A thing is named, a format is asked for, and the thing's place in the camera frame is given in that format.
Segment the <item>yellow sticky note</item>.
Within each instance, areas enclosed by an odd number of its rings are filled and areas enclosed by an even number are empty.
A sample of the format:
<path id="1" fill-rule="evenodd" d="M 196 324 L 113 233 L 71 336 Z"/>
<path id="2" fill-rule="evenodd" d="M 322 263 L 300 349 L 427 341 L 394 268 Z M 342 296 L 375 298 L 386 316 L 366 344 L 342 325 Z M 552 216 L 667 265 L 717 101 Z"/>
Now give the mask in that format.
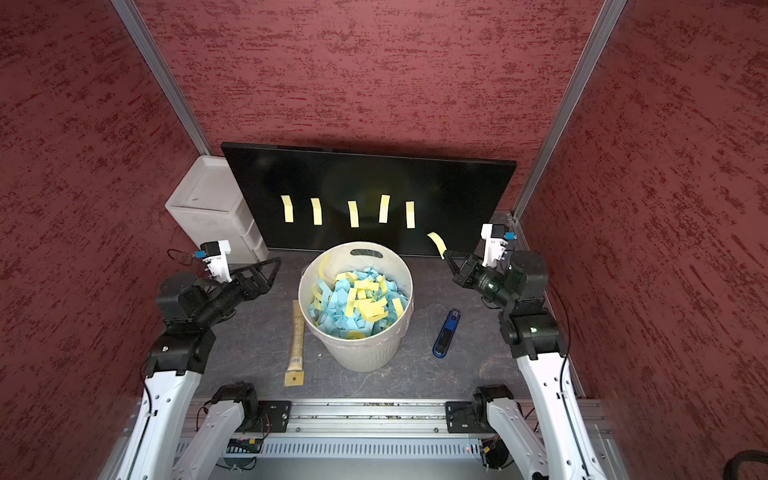
<path id="1" fill-rule="evenodd" d="M 281 201 L 283 204 L 284 221 L 286 223 L 294 222 L 294 209 L 293 202 L 290 195 L 282 195 Z"/>
<path id="2" fill-rule="evenodd" d="M 380 197 L 379 215 L 378 215 L 378 221 L 380 224 L 386 224 L 388 222 L 389 205 L 390 205 L 390 195 L 382 194 Z"/>
<path id="3" fill-rule="evenodd" d="M 415 202 L 414 201 L 407 201 L 405 203 L 405 214 L 406 214 L 406 228 L 407 229 L 415 229 Z"/>
<path id="4" fill-rule="evenodd" d="M 427 237 L 433 242 L 435 245 L 439 256 L 441 259 L 445 258 L 445 252 L 447 251 L 447 246 L 442 239 L 442 237 L 437 232 L 430 232 L 427 234 Z"/>
<path id="5" fill-rule="evenodd" d="M 317 197 L 313 197 L 310 199 L 311 206 L 312 206 L 312 219 L 313 224 L 315 226 L 322 226 L 323 225 L 323 212 L 322 212 L 322 204 L 321 200 Z"/>
<path id="6" fill-rule="evenodd" d="M 347 202 L 347 206 L 348 206 L 348 212 L 349 212 L 350 227 L 353 229 L 359 228 L 360 223 L 359 223 L 359 211 L 358 211 L 357 202 L 355 200 L 349 200 Z"/>

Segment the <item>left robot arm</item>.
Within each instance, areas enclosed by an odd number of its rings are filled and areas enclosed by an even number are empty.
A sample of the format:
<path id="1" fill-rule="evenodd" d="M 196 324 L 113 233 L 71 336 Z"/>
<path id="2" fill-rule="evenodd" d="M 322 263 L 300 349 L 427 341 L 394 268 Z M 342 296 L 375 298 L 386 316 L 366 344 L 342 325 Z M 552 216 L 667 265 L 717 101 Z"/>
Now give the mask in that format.
<path id="1" fill-rule="evenodd" d="M 207 479 L 237 431 L 270 431 L 254 386 L 236 382 L 217 390 L 192 442 L 177 451 L 216 340 L 214 326 L 231 319 L 240 304 L 269 293 L 280 267 L 275 257 L 235 270 L 228 282 L 180 272 L 161 283 L 156 304 L 165 328 L 144 364 L 141 407 L 117 478 Z"/>

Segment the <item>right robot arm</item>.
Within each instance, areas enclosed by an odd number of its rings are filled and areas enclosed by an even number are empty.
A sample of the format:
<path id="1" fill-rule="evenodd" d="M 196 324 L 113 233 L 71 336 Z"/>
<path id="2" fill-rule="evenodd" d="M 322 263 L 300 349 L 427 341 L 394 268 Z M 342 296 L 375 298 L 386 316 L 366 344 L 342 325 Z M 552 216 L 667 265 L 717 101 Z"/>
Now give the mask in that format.
<path id="1" fill-rule="evenodd" d="M 523 375 L 539 428 L 533 430 L 501 386 L 476 391 L 475 415 L 492 429 L 526 479 L 603 479 L 573 389 L 564 334 L 545 306 L 544 259 L 531 251 L 504 254 L 498 270 L 473 254 L 446 251 L 454 282 L 498 307 L 500 333 Z"/>

